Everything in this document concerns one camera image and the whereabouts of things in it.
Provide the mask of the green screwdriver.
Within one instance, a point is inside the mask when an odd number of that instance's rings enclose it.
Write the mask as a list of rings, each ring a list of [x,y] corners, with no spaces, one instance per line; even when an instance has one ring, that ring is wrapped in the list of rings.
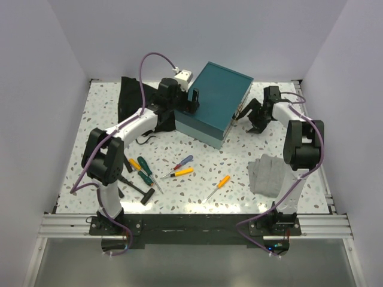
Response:
[[[163,190],[161,189],[160,185],[155,180],[153,173],[152,173],[151,169],[149,168],[149,165],[146,162],[146,160],[142,156],[139,156],[137,158],[137,161],[138,161],[139,165],[141,166],[141,168],[147,173],[147,176],[153,181],[153,183],[157,186],[159,191],[163,194]]]
[[[138,175],[141,177],[141,179],[149,186],[152,187],[154,185],[154,182],[152,179],[146,175],[143,171],[139,170]]]

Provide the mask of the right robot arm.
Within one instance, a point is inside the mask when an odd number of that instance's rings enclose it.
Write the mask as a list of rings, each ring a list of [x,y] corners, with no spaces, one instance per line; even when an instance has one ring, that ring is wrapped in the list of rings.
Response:
[[[253,221],[267,219],[267,229],[279,235],[288,227],[286,216],[295,220],[297,201],[306,179],[318,170],[324,160],[324,122],[313,120],[300,112],[294,105],[305,103],[305,99],[292,102],[282,98],[277,86],[265,87],[263,102],[257,99],[239,113],[237,119],[248,117],[249,133],[261,134],[272,121],[286,128],[283,146],[285,173],[278,196],[267,211],[251,218]]]

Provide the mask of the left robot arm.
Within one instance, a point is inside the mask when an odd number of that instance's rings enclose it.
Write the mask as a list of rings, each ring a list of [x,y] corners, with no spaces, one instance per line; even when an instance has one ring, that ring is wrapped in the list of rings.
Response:
[[[106,130],[93,129],[88,137],[81,166],[96,185],[99,213],[105,217],[103,228],[110,234],[123,230],[123,212],[117,180],[122,174],[124,149],[144,132],[154,130],[174,111],[194,114],[199,108],[199,90],[181,88],[175,78],[164,78],[158,88],[130,117]]]

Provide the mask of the black T-handle tool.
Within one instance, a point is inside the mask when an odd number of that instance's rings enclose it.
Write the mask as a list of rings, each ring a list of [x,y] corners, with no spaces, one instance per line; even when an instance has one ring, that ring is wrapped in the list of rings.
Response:
[[[138,188],[137,186],[135,186],[133,183],[131,183],[131,181],[128,181],[126,178],[124,178],[123,176],[120,176],[119,178],[119,181],[132,187],[135,191],[141,193],[143,195],[142,199],[141,199],[141,204],[142,205],[146,205],[149,201],[149,199],[152,198],[152,196],[154,195],[154,192],[155,190],[153,188],[150,188],[147,192],[144,192],[143,190],[141,190],[140,188]]]

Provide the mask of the orange screwdriver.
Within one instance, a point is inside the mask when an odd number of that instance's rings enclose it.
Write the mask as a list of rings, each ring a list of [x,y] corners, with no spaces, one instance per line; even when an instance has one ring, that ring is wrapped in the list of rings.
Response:
[[[137,171],[140,171],[141,170],[141,166],[132,158],[128,159],[128,162],[131,164],[131,166],[137,170]]]
[[[217,186],[215,187],[215,189],[209,194],[209,196],[207,198],[205,198],[203,201],[202,201],[202,204],[205,204],[213,195],[214,193],[220,189],[222,186],[224,186],[230,179],[230,176],[229,175],[226,175],[218,184]]]
[[[183,169],[183,170],[173,170],[173,171],[165,174],[164,176],[162,176],[162,179],[186,175],[186,174],[192,173],[193,171],[194,171],[194,169],[192,167],[189,167],[189,168]]]

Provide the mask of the blue red screwdriver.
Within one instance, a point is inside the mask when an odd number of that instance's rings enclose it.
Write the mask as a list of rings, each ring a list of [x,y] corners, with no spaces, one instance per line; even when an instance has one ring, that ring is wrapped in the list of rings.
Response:
[[[184,158],[183,160],[181,160],[174,168],[173,170],[177,170],[179,169],[180,167],[186,165],[187,163],[193,161],[193,156],[192,155],[188,155],[186,158]]]

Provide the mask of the teal metal box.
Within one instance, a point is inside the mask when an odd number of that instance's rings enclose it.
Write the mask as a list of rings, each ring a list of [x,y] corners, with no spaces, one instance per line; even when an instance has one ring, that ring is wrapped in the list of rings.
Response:
[[[233,118],[247,100],[254,78],[208,62],[189,89],[199,92],[194,114],[175,111],[175,129],[215,149],[220,149]]]

